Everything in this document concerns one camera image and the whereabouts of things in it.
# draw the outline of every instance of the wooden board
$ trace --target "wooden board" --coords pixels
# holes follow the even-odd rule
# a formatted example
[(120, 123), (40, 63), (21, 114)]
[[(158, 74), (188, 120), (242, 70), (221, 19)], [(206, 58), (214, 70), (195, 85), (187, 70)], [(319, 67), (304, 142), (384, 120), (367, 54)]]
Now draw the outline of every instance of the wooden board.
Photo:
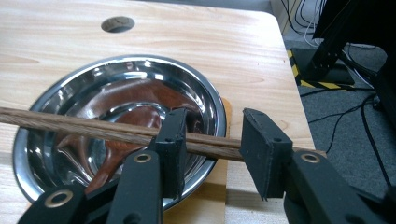
[[(115, 34), (103, 31), (102, 22), (116, 16), (132, 18), (134, 28)], [(1, 106), (28, 109), (50, 85), (85, 64), (125, 54), (153, 54), (194, 67), (230, 101), (231, 138), (240, 138), (242, 110), (251, 107), (267, 113), (295, 146), (313, 148), (272, 15), (135, 1), (4, 0), (0, 2), (0, 17)], [(0, 124), (2, 223), (15, 223), (27, 205), (12, 174), (15, 132), (16, 127)], [(245, 196), (253, 195), (252, 182), (243, 167), (243, 163), (228, 166), (226, 202), (222, 202), (227, 207), (225, 217), (224, 210), (210, 214), (220, 216), (220, 223), (233, 223), (240, 216), (255, 218), (251, 220), (256, 222), (269, 216), (284, 221), (281, 203), (269, 205), (273, 213), (259, 211), (261, 201), (248, 203)], [(219, 169), (217, 173), (220, 177), (213, 178), (214, 185), (203, 186), (209, 192), (219, 186), (217, 181), (225, 181), (226, 172)], [(197, 193), (202, 200), (208, 198)], [(189, 223), (217, 223), (210, 221), (208, 207), (201, 207), (205, 209), (190, 215)]]

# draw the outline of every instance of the stainless steel bowl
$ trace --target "stainless steel bowl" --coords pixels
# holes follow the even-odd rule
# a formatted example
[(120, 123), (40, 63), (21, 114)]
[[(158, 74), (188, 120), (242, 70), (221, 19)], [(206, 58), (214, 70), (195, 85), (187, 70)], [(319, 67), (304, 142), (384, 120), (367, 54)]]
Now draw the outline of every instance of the stainless steel bowl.
[[(112, 100), (98, 98), (103, 92), (114, 91), (115, 86), (118, 87), (117, 91), (128, 91), (124, 96), (132, 94), (131, 97), (121, 99), (116, 95)], [(169, 90), (179, 94), (183, 102), (169, 105), (163, 97), (163, 93)], [(226, 134), (224, 107), (209, 81), (184, 63), (151, 55), (120, 56), (84, 66), (45, 91), (31, 110), (114, 121), (142, 105), (154, 108), (161, 119), (173, 107), (189, 107), (196, 110), (195, 116), (190, 118), (190, 124), (195, 124), (190, 127), (190, 131), (215, 136)], [(17, 132), (13, 154), (14, 172), (22, 192), (31, 202), (54, 186), (76, 183), (87, 185), (92, 176), (90, 172), (85, 172), (81, 164), (88, 164), (94, 174), (103, 162), (106, 151), (103, 140), (90, 139), (87, 157), (85, 161), (79, 161), (74, 158), (76, 155), (64, 153), (56, 147), (58, 138), (59, 134), (53, 132), (23, 128)], [(202, 156), (188, 156), (182, 199), (205, 180), (215, 163)], [(167, 209), (177, 202), (163, 199), (163, 207)]]

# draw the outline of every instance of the chopstick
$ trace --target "chopstick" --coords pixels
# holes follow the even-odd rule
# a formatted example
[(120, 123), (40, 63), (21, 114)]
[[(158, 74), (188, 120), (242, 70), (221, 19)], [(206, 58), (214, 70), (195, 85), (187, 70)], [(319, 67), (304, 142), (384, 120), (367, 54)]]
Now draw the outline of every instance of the chopstick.
[[(63, 115), (0, 107), (0, 122), (23, 128), (83, 135), (110, 141), (121, 141), (146, 146), (158, 129), (131, 124), (112, 123), (97, 119), (81, 119)], [(235, 139), (197, 133), (186, 134), (187, 151), (209, 158), (243, 161)]]

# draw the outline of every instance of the brown ladle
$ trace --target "brown ladle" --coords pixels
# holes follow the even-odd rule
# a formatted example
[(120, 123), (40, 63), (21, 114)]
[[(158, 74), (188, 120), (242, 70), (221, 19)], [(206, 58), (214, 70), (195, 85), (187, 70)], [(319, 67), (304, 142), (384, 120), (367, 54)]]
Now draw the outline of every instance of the brown ladle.
[[(161, 126), (160, 115), (157, 110), (151, 106), (139, 106), (136, 109), (123, 114), (116, 122), (152, 128), (160, 128)], [(85, 193), (90, 193), (110, 181), (117, 169), (122, 165), (123, 160), (131, 153), (143, 147), (131, 143), (115, 141), (106, 141), (105, 145), (105, 160), (98, 169), (96, 175), (93, 177), (91, 183), (87, 188), (85, 188)]]

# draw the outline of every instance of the black base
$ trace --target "black base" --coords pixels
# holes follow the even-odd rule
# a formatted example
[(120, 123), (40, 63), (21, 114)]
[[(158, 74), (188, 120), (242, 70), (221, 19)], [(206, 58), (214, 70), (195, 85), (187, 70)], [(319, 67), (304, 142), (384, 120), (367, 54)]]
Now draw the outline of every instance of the black base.
[(296, 66), (299, 70), (301, 80), (329, 82), (334, 84), (353, 85), (355, 81), (349, 74), (346, 66), (342, 63), (336, 63), (325, 77), (312, 77), (312, 72), (306, 71), (307, 66), (311, 62), (316, 50), (315, 49), (291, 49)]

